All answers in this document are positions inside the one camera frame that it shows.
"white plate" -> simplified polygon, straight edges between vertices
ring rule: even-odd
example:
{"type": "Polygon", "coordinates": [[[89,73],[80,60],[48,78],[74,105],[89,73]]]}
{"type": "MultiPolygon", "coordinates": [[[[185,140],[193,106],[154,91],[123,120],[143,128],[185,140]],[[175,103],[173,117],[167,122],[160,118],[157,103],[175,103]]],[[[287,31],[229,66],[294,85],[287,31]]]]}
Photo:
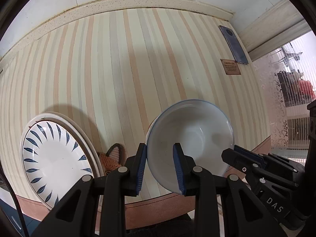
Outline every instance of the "white plate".
{"type": "Polygon", "coordinates": [[[22,141],[26,177],[49,208],[53,208],[82,176],[94,176],[82,147],[56,122],[35,123],[22,141]]]}
{"type": "Polygon", "coordinates": [[[203,100],[184,100],[160,114],[146,138],[147,162],[155,179],[167,190],[181,193],[173,162],[173,145],[196,165],[222,176],[228,165],[222,151],[234,147],[231,124],[215,105],[203,100]]]}
{"type": "Polygon", "coordinates": [[[21,141],[25,138],[26,132],[28,131],[29,127],[31,127],[36,122],[39,122],[42,120],[53,121],[62,125],[64,128],[66,128],[75,137],[75,139],[78,141],[80,146],[83,148],[83,151],[86,154],[87,159],[92,166],[92,172],[94,176],[95,177],[103,176],[100,160],[88,136],[83,132],[83,130],[74,121],[72,121],[70,118],[66,117],[63,114],[60,114],[57,112],[46,112],[46,113],[37,115],[28,123],[27,125],[28,127],[24,129],[21,141]]]}
{"type": "Polygon", "coordinates": [[[67,130],[69,130],[73,136],[75,137],[79,136],[82,142],[84,142],[85,145],[87,146],[87,150],[91,156],[91,159],[93,159],[94,161],[94,167],[98,171],[96,177],[103,176],[104,175],[103,169],[101,166],[100,159],[97,155],[97,152],[95,148],[93,147],[92,142],[86,135],[86,133],[77,125],[77,123],[73,121],[72,119],[70,119],[69,117],[58,112],[47,112],[47,113],[44,113],[43,115],[46,115],[46,114],[48,114],[49,117],[53,118],[53,121],[58,120],[59,123],[62,122],[62,125],[65,128],[67,128],[67,130]]]}

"blue leaf pattern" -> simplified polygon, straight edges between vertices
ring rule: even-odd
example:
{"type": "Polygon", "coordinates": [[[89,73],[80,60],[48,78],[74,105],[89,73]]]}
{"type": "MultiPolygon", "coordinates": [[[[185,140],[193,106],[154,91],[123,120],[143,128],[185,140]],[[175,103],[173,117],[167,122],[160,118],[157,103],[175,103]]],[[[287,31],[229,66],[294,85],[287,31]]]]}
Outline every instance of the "blue leaf pattern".
{"type": "Polygon", "coordinates": [[[56,206],[57,203],[58,203],[58,196],[57,196],[57,198],[56,198],[56,201],[55,201],[54,206],[56,206]]]}
{"type": "Polygon", "coordinates": [[[32,159],[24,159],[24,161],[26,161],[26,162],[36,162],[36,163],[38,163],[37,161],[34,161],[34,160],[32,160],[32,159]]]}
{"type": "Polygon", "coordinates": [[[26,139],[27,139],[30,143],[32,143],[32,144],[34,144],[34,145],[36,145],[36,146],[38,147],[36,141],[34,141],[34,140],[31,139],[31,138],[26,138],[26,139]]]}
{"type": "Polygon", "coordinates": [[[51,133],[52,133],[52,137],[53,137],[53,139],[54,139],[54,133],[53,133],[53,128],[51,127],[51,125],[47,122],[47,125],[48,125],[48,127],[49,127],[49,129],[50,129],[50,131],[51,131],[51,133]]]}
{"type": "Polygon", "coordinates": [[[50,199],[51,196],[52,196],[52,192],[53,192],[53,191],[51,191],[51,193],[46,197],[45,202],[49,201],[49,199],[50,199]]]}
{"type": "Polygon", "coordinates": [[[84,171],[87,171],[87,172],[92,173],[92,171],[91,171],[91,169],[90,169],[90,168],[85,168],[85,169],[81,169],[81,170],[84,170],[84,171]]]}
{"type": "Polygon", "coordinates": [[[31,181],[31,183],[37,183],[40,179],[41,179],[41,177],[34,178],[34,179],[31,181]]]}
{"type": "Polygon", "coordinates": [[[32,150],[31,148],[24,148],[26,151],[28,151],[28,152],[31,152],[31,153],[33,153],[34,152],[34,154],[36,154],[36,155],[38,155],[34,150],[32,150]]]}
{"type": "Polygon", "coordinates": [[[32,130],[30,130],[30,132],[31,132],[33,135],[35,135],[35,136],[37,137],[37,139],[39,139],[39,141],[40,141],[41,144],[43,144],[43,143],[42,143],[42,140],[40,139],[39,135],[38,135],[36,132],[34,132],[34,131],[32,131],[32,130]]]}
{"type": "Polygon", "coordinates": [[[60,135],[61,135],[61,131],[60,131],[60,128],[59,126],[56,124],[56,127],[57,127],[57,130],[58,130],[58,134],[59,134],[59,141],[60,141],[60,135]]]}
{"type": "Polygon", "coordinates": [[[84,161],[84,160],[86,160],[86,159],[87,159],[87,158],[86,158],[86,155],[82,155],[81,158],[78,159],[78,161],[84,161]]]}
{"type": "Polygon", "coordinates": [[[77,147],[78,147],[78,143],[75,142],[75,145],[74,145],[74,148],[72,149],[72,151],[73,151],[74,149],[76,149],[77,147]]]}
{"type": "Polygon", "coordinates": [[[32,172],[35,172],[35,171],[37,171],[37,170],[39,170],[39,169],[36,169],[36,168],[30,168],[30,169],[26,170],[26,172],[28,172],[28,173],[32,173],[32,172]]]}
{"type": "Polygon", "coordinates": [[[66,132],[66,138],[67,138],[67,142],[66,142],[66,145],[67,145],[69,142],[69,133],[68,132],[66,132]]]}
{"type": "Polygon", "coordinates": [[[45,130],[40,125],[37,125],[37,127],[40,129],[40,131],[43,133],[43,135],[45,136],[45,138],[47,140],[47,136],[46,136],[45,130]]]}
{"type": "Polygon", "coordinates": [[[45,189],[45,186],[46,186],[46,185],[44,185],[44,186],[42,186],[41,188],[39,188],[38,191],[37,191],[37,193],[38,193],[38,194],[42,193],[42,192],[44,191],[44,189],[45,189]]]}

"plate rim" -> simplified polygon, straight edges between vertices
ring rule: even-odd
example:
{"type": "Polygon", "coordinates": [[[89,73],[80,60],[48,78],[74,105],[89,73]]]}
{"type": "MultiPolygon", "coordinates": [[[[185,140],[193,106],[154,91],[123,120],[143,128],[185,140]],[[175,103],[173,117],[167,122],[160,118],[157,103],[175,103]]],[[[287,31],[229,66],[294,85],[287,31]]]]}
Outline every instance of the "plate rim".
{"type": "MultiPolygon", "coordinates": [[[[31,186],[31,188],[34,190],[36,196],[40,198],[40,200],[42,201],[42,203],[43,203],[44,205],[46,205],[47,207],[49,207],[50,209],[53,209],[50,205],[48,205],[48,204],[38,195],[38,193],[36,192],[36,190],[35,190],[34,187],[32,186],[32,184],[31,184],[31,182],[30,182],[30,180],[29,180],[29,178],[28,178],[28,176],[27,176],[27,174],[26,174],[25,163],[24,163],[24,161],[23,161],[23,147],[24,147],[24,142],[25,142],[25,139],[26,139],[26,135],[27,135],[27,133],[30,131],[30,129],[31,129],[33,126],[35,126],[37,123],[43,122],[43,121],[48,121],[48,122],[52,122],[52,123],[58,124],[59,126],[63,127],[67,132],[69,132],[63,125],[59,124],[58,122],[54,122],[54,121],[46,120],[46,119],[36,121],[36,122],[35,122],[34,124],[32,124],[30,127],[27,126],[27,127],[28,127],[28,130],[26,131],[25,135],[23,135],[23,142],[22,142],[22,137],[21,137],[21,145],[22,145],[22,146],[21,146],[21,159],[22,159],[22,165],[23,165],[23,169],[24,169],[23,171],[24,171],[25,177],[26,177],[26,179],[27,179],[27,182],[29,183],[29,185],[31,186]]],[[[69,132],[69,134],[75,139],[75,141],[77,141],[77,139],[73,136],[72,133],[69,132]]],[[[84,149],[81,147],[81,145],[80,145],[79,143],[78,143],[78,146],[81,148],[81,150],[82,150],[83,153],[84,153],[84,149]]]]}

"floral pattern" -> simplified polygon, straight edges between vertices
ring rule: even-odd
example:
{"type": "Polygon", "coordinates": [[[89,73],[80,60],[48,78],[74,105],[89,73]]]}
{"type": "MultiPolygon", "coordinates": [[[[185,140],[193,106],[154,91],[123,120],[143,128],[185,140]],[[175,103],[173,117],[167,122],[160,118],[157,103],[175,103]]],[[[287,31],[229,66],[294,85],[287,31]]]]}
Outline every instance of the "floral pattern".
{"type": "Polygon", "coordinates": [[[253,66],[263,89],[269,117],[271,146],[287,148],[289,143],[288,123],[285,102],[277,73],[283,70],[283,64],[275,63],[279,58],[269,53],[253,62],[253,66]]]}

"brown plaque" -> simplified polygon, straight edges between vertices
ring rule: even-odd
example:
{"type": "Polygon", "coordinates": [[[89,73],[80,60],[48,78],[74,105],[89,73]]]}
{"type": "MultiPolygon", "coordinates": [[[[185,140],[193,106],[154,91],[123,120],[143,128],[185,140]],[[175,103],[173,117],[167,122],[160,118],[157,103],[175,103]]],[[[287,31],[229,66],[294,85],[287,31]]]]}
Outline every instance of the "brown plaque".
{"type": "Polygon", "coordinates": [[[221,59],[226,75],[241,75],[237,62],[221,59]]]}

